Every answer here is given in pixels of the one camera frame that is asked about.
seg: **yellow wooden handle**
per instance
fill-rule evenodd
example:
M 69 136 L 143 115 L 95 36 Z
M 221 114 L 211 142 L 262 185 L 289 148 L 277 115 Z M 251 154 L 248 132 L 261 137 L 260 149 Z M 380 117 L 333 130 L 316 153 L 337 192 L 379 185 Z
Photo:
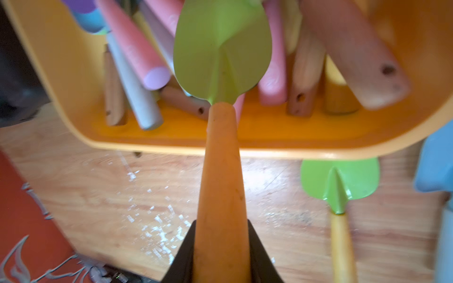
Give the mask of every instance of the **yellow wooden handle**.
M 347 215 L 330 212 L 334 283 L 357 283 L 354 247 Z
M 250 248 L 236 112 L 211 106 L 198 203 L 194 282 L 250 283 Z

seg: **wooden floor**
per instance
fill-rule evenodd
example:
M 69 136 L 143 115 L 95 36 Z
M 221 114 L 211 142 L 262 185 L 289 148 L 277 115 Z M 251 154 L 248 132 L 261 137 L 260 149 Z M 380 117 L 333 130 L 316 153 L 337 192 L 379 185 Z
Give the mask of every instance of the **wooden floor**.
M 92 149 L 52 105 L 0 129 L 1 149 L 79 253 L 161 279 L 196 218 L 203 157 Z M 446 195 L 412 189 L 420 144 L 382 157 L 381 185 L 348 206 L 359 281 L 432 281 Z M 328 208 L 300 161 L 243 159 L 248 217 L 285 282 L 331 282 Z

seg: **trowel handle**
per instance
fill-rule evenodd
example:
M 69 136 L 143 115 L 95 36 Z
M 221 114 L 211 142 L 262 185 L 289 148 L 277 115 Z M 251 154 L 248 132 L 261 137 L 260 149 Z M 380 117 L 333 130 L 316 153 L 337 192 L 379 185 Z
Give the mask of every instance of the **trowel handle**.
M 244 182 L 231 104 L 211 106 L 193 250 L 193 282 L 251 282 Z
M 437 242 L 434 282 L 450 283 L 453 279 L 453 210 L 443 209 L 442 227 Z
M 346 213 L 330 212 L 334 283 L 357 283 L 354 247 Z

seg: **orange handle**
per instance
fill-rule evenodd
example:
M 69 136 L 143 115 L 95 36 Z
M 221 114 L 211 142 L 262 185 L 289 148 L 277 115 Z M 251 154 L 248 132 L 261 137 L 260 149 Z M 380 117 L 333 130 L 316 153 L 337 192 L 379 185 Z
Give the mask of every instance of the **orange handle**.
M 112 54 L 106 46 L 104 52 L 104 96 L 106 103 L 106 119 L 109 126 L 126 124 L 125 93 L 120 76 L 116 70 Z
M 236 112 L 211 106 L 198 202 L 193 281 L 250 283 L 250 248 Z
M 357 283 L 354 247 L 346 213 L 330 212 L 334 283 Z

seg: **blue plastic object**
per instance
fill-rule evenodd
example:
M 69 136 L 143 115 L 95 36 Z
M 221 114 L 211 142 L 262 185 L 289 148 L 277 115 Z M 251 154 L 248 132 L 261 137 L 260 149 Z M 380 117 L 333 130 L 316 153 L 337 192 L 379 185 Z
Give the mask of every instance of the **blue plastic object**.
M 88 14 L 80 14 L 74 11 L 71 11 L 71 13 L 78 25 L 86 32 L 90 34 L 107 34 L 108 28 L 99 9 L 95 9 Z
M 414 180 L 419 192 L 453 192 L 453 120 L 430 135 L 420 153 Z M 442 215 L 434 283 L 453 282 L 453 199 Z

